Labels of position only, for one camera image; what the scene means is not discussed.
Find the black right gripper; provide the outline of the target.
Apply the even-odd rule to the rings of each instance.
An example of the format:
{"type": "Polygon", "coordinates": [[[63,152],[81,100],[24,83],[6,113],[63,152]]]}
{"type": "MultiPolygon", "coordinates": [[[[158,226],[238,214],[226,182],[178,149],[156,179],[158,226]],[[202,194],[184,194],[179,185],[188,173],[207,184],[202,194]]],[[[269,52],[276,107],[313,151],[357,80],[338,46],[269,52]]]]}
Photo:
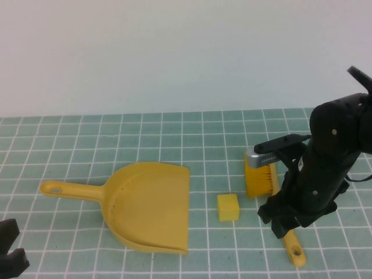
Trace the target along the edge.
{"type": "Polygon", "coordinates": [[[281,190],[258,210],[261,220],[271,222],[277,238],[289,230],[308,227],[320,217],[334,212],[335,198],[345,190],[345,177],[359,152],[338,157],[318,154],[312,145],[302,145],[295,158],[288,151],[276,151],[288,168],[281,190]]]}

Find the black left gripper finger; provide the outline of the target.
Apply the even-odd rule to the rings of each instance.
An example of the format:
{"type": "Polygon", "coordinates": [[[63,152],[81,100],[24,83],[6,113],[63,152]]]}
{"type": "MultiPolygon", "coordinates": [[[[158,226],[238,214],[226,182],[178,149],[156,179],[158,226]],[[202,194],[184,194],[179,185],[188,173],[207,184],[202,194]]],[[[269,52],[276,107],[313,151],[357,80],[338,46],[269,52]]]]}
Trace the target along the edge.
{"type": "Polygon", "coordinates": [[[29,266],[30,262],[23,248],[17,248],[10,254],[1,255],[1,279],[16,278],[29,266]]]}
{"type": "Polygon", "coordinates": [[[7,255],[11,246],[20,234],[16,219],[6,219],[0,225],[1,255],[7,255]]]}

